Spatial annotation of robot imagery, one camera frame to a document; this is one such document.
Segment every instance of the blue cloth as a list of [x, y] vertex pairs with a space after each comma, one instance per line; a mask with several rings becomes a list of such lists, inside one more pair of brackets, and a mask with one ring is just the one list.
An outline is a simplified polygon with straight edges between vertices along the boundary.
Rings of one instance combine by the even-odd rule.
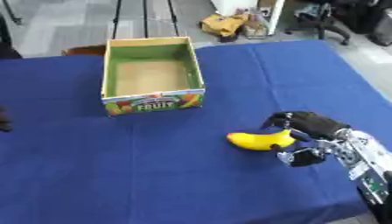
[[289, 168], [225, 134], [311, 110], [392, 147], [392, 108], [319, 41], [197, 50], [203, 108], [106, 117], [102, 58], [0, 61], [0, 222], [320, 224], [366, 211], [333, 158]]

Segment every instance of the yellow banana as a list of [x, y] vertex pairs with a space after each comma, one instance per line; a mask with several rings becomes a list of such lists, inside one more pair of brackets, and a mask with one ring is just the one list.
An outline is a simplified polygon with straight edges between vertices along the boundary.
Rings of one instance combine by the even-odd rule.
[[241, 148], [252, 151], [269, 151], [271, 145], [284, 148], [293, 144], [296, 139], [290, 136], [291, 130], [284, 129], [273, 134], [229, 133], [227, 140]]

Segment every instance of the open box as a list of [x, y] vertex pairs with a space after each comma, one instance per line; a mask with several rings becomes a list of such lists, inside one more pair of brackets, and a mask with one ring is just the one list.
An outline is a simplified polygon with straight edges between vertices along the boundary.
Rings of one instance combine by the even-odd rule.
[[199, 107], [204, 93], [189, 38], [108, 41], [101, 95], [112, 116]]

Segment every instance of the robotic hand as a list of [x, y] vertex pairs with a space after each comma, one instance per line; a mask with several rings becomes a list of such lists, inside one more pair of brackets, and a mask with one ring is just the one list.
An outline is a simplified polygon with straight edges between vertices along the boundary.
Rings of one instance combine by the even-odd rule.
[[262, 127], [269, 126], [293, 129], [291, 136], [297, 140], [306, 141], [303, 137], [306, 134], [315, 142], [314, 147], [294, 151], [276, 147], [279, 159], [290, 166], [304, 166], [321, 163], [326, 155], [334, 155], [348, 169], [349, 178], [370, 208], [377, 207], [379, 222], [392, 223], [392, 156], [372, 136], [342, 122], [302, 111], [275, 113]]
[[[340, 130], [349, 129], [350, 126], [336, 122], [328, 117], [317, 115], [312, 112], [295, 111], [279, 112], [272, 115], [263, 124], [262, 129], [269, 126], [277, 126], [283, 129], [292, 129], [291, 136], [300, 141], [308, 142], [304, 137], [306, 134], [316, 141], [333, 141]], [[277, 156], [290, 166], [304, 166], [318, 164], [326, 160], [328, 152], [317, 148], [297, 148], [293, 152], [280, 151]]]

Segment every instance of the floor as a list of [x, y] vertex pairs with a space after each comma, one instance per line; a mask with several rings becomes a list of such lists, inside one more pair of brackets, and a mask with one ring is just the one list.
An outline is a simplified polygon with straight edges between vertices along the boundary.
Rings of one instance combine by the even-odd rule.
[[[26, 57], [60, 55], [74, 46], [98, 45], [112, 35], [117, 0], [9, 0], [15, 13], [24, 19], [22, 26], [9, 22], [14, 46]], [[214, 12], [208, 0], [172, 0], [178, 16], [178, 32], [190, 36], [196, 47], [219, 45], [216, 38], [200, 31], [197, 23]], [[166, 1], [148, 1], [150, 37], [174, 36], [171, 15]], [[312, 39], [312, 32], [286, 35], [282, 30], [291, 23], [292, 10], [298, 4], [287, 1], [276, 35], [265, 40], [238, 39], [235, 44], [260, 41]], [[117, 38], [144, 37], [143, 4], [141, 0], [123, 1]], [[328, 34], [326, 43], [333, 47], [385, 98], [392, 101], [392, 48], [379, 47], [365, 37], [353, 34], [349, 46], [339, 44], [340, 37]], [[370, 214], [363, 214], [333, 224], [376, 223]]]

